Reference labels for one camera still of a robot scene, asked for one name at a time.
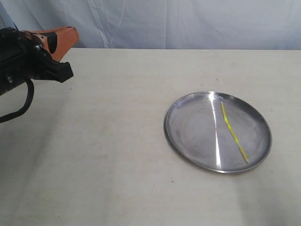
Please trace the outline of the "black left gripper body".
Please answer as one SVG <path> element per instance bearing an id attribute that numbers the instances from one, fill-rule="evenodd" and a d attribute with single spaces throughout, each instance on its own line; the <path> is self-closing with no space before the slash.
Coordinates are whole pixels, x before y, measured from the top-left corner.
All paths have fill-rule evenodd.
<path id="1" fill-rule="evenodd" d="M 0 30 L 1 84 L 14 84 L 19 75 L 46 81 L 46 66 L 51 60 L 51 55 L 22 31 L 12 27 Z"/>

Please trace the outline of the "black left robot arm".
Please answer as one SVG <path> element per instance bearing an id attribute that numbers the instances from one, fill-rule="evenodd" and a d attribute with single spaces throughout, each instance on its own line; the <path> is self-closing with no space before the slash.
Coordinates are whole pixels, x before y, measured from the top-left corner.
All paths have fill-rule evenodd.
<path id="1" fill-rule="evenodd" d="M 79 41 L 74 27 L 44 31 L 0 31 L 0 93 L 23 84 L 26 79 L 63 83 L 73 77 L 71 65 L 61 60 Z"/>

